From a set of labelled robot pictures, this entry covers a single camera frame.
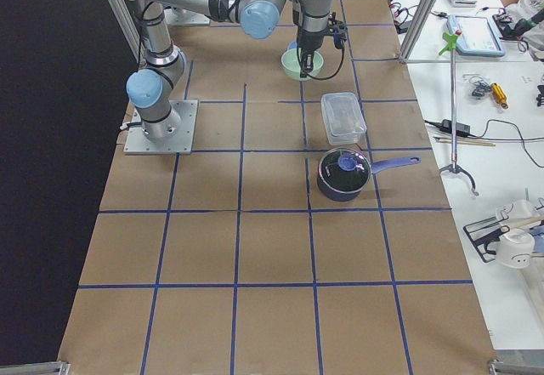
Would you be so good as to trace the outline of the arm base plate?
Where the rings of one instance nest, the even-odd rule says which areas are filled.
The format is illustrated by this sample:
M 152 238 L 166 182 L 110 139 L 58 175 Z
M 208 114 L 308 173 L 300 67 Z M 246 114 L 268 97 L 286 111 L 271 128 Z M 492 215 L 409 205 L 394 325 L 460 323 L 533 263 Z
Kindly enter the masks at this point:
M 209 26 L 210 19 L 204 14 L 198 14 L 186 9 L 169 7 L 164 9 L 166 22 L 169 26 Z
M 171 112 L 161 122 L 145 122 L 137 108 L 132 122 L 139 125 L 130 127 L 124 145 L 128 155 L 189 155 L 192 152 L 198 101 L 170 100 Z

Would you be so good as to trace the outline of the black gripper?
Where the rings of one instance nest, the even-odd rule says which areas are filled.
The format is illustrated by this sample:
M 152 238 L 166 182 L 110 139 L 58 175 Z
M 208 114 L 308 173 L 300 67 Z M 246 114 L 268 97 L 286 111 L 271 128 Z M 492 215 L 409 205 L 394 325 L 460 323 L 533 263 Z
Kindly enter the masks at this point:
M 297 29 L 297 48 L 299 49 L 300 77 L 306 78 L 314 69 L 314 52 L 321 48 L 327 29 L 307 31 Z

